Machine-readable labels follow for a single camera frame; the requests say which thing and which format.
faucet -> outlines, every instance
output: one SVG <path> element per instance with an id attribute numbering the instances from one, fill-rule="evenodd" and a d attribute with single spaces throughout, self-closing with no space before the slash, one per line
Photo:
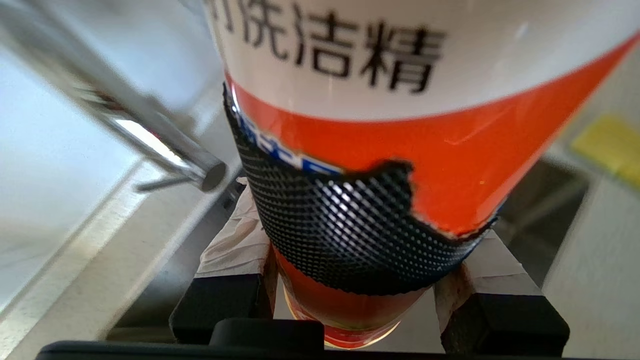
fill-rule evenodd
<path id="1" fill-rule="evenodd" d="M 206 192 L 222 182 L 224 162 L 35 2 L 0 0 L 0 38 L 47 82 L 173 174 L 138 185 L 138 191 L 190 182 Z"/>

orange bottle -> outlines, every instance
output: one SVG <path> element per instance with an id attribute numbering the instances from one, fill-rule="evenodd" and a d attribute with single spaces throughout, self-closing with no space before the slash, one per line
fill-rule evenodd
<path id="1" fill-rule="evenodd" d="M 207 5 L 233 107 L 258 148 L 306 173 L 410 163 L 412 216 L 452 246 L 492 219 L 640 39 L 636 0 Z M 338 347 L 382 337 L 429 286 L 332 288 L 270 236 L 290 308 L 322 321 Z"/>

yellow sponge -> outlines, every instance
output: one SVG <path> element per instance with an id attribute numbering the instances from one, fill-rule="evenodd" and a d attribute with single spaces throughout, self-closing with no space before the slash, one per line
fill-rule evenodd
<path id="1" fill-rule="evenodd" d="M 573 141 L 571 148 L 640 189 L 640 134 L 621 118 L 600 117 Z"/>

perforated black cover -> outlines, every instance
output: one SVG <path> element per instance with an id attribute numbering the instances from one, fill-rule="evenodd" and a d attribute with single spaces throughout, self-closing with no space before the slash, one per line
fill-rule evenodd
<path id="1" fill-rule="evenodd" d="M 248 141 L 225 98 L 265 232 L 284 258 L 321 284 L 365 295 L 424 288 L 456 268 L 492 225 L 453 243 L 414 218 L 408 163 L 328 176 L 275 160 Z"/>

white label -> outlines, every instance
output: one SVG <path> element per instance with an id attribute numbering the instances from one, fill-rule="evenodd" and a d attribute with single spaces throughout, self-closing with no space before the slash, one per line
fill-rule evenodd
<path id="1" fill-rule="evenodd" d="M 638 0 L 215 0 L 233 80 L 335 120 L 469 108 L 578 69 L 632 36 Z"/>

